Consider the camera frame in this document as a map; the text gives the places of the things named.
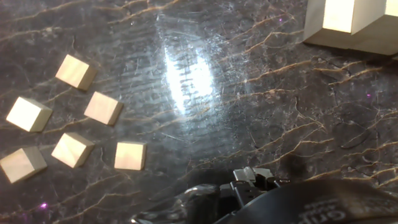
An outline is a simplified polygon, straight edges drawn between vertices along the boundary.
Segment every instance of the light wood block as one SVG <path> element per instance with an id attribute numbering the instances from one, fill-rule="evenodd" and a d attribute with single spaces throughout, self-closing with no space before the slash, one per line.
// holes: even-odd
<path id="1" fill-rule="evenodd" d="M 95 92 L 88 103 L 85 115 L 101 123 L 114 125 L 122 107 L 123 103 Z"/>
<path id="2" fill-rule="evenodd" d="M 360 41 L 350 48 L 384 55 L 396 54 L 397 24 L 397 0 L 355 0 L 352 35 L 353 39 Z"/>
<path id="3" fill-rule="evenodd" d="M 114 160 L 115 169 L 142 170 L 144 168 L 147 144 L 119 142 Z"/>
<path id="4" fill-rule="evenodd" d="M 72 168 L 76 168 L 86 162 L 93 149 L 94 143 L 91 141 L 77 133 L 65 133 L 55 146 L 51 156 Z"/>
<path id="5" fill-rule="evenodd" d="M 355 0 L 309 0 L 304 42 L 348 49 L 358 40 L 351 36 Z"/>
<path id="6" fill-rule="evenodd" d="M 37 147 L 27 147 L 17 150 L 0 160 L 0 166 L 11 183 L 31 177 L 47 167 L 42 154 Z"/>
<path id="7" fill-rule="evenodd" d="M 96 74 L 97 70 L 87 63 L 67 55 L 55 77 L 75 88 L 87 90 Z"/>
<path id="8" fill-rule="evenodd" d="M 26 131 L 38 132 L 44 129 L 51 114 L 52 110 L 39 102 L 18 97 L 6 119 Z"/>

